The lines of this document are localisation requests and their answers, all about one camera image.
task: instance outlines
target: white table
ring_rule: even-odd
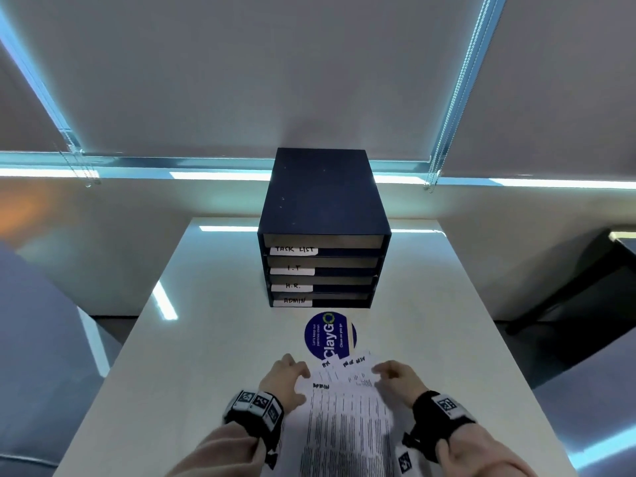
[[[57,477],[157,477],[214,428],[227,401],[290,352],[310,365],[304,330],[319,308],[270,308],[254,219],[195,219],[161,276],[178,320],[151,297]],[[436,221],[391,221],[372,308],[338,310],[357,348],[409,363],[539,475],[576,475]]]

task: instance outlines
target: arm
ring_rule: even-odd
[[[446,477],[536,477],[528,464],[468,417],[454,420],[457,428],[449,432],[448,439],[431,440],[422,430],[436,417],[430,401],[439,394],[431,392],[408,365],[391,360],[376,365],[373,371],[413,410],[415,428],[411,435],[419,434],[424,448],[431,449],[431,455],[424,452],[425,457],[437,460]]]
[[[310,376],[306,363],[296,363],[290,354],[286,354],[274,363],[258,389],[274,395],[287,415],[306,401],[304,395],[294,391],[301,375]],[[250,436],[236,422],[229,422],[203,439],[165,477],[258,477],[266,454],[262,439]]]

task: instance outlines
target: white marker tag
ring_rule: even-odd
[[[315,268],[303,268],[299,264],[288,264],[287,268],[270,268],[271,275],[301,275],[301,276],[314,276],[316,274]]]
[[[272,284],[272,291],[286,291],[286,292],[312,292],[314,290],[313,284]]]
[[[270,248],[270,256],[316,256],[318,248],[313,246],[274,246]]]
[[[275,299],[274,307],[291,306],[301,308],[311,308],[314,302],[306,297],[285,297],[283,299]]]

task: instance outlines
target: purple circular sticker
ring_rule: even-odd
[[[307,322],[305,327],[305,344],[316,358],[325,358],[338,355],[339,358],[349,356],[353,348],[349,348],[349,331],[353,347],[357,343],[357,332],[353,324],[349,329],[346,316],[335,311],[318,313]]]

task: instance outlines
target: black wristband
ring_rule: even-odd
[[[404,434],[402,444],[422,452],[426,460],[438,463],[435,454],[437,442],[450,436],[459,427],[475,424],[473,416],[448,395],[428,391],[413,404],[415,426],[410,434]]]
[[[247,433],[262,438],[268,451],[273,451],[281,438],[281,402],[271,393],[242,390],[230,401],[223,422],[236,422]]]

